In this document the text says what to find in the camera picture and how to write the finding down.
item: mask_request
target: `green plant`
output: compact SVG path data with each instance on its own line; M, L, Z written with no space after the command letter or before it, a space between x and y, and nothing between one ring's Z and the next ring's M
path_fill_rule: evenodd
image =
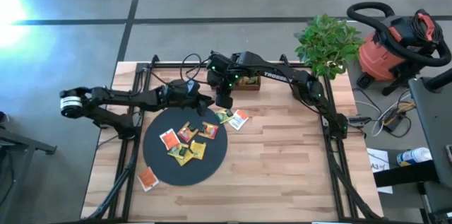
M315 76L334 79L346 72L347 60L358 60L359 46L364 43L358 37L361 32L346 23L323 14L314 17L303 32L294 34L302 44L295 50L297 56L312 65Z

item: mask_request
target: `black hose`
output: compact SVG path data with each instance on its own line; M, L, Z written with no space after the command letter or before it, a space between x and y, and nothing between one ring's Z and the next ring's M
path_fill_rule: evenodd
M369 16L364 16L362 14L356 13L357 10L365 8L378 9L380 11L383 11L385 15L393 14L394 12L392 8L381 2L362 2L351 5L351 7L349 7L347 10L347 16L360 23L373 27L381 36L381 41L383 42L383 44L389 46L394 50L394 55L402 57L404 59L417 61L424 66L444 66L451 61L451 51L447 47L444 40L441 40L436 47L439 53L439 59L426 57L421 54L411 52L410 50L400 45L396 41L396 39L394 39L392 34L389 32L389 29L383 23L381 23L377 19L370 18Z

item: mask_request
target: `red shop vacuum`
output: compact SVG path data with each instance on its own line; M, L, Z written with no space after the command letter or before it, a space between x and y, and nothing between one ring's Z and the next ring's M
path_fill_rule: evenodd
M356 11L366 8L384 12L379 21ZM374 81L392 81L382 94L391 94L398 86L408 86L425 66L439 67L451 61L451 52L443 39L443 31L424 10L414 16L396 16L393 9L380 2L362 2L347 10L347 16L371 26L375 31L365 38L359 48L362 75L357 80L360 88L369 87ZM437 50L439 58L432 57Z

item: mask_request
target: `white paper sign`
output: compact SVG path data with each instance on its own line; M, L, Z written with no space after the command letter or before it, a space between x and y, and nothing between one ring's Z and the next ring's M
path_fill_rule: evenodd
M372 167L372 172L380 172L380 171L389 169L388 152L368 148L367 153L369 154L369 160L370 160L370 164ZM379 192L383 192L383 193L388 193L388 194L393 193L392 186L381 187L381 188L376 188L376 189Z

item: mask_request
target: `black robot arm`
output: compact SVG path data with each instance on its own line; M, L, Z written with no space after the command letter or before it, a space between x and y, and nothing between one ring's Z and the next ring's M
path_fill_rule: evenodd
M231 108L230 93L235 82L241 77L265 76L289 83L294 96L300 102L316 107L328 121L332 137L347 138L347 117L335 111L325 98L322 84L306 71L269 63L251 52L233 54L231 59L212 52L207 69L208 84L217 87L215 104L219 107Z
M115 114L100 105L135 106L142 110L157 112L167 107L190 107L204 115L211 97L198 92L199 83L175 80L167 85L142 93L110 90L102 87L74 88L60 92L61 114L68 118L87 117L97 126L110 125L118 132L120 139L133 138L137 131L133 117L128 114Z

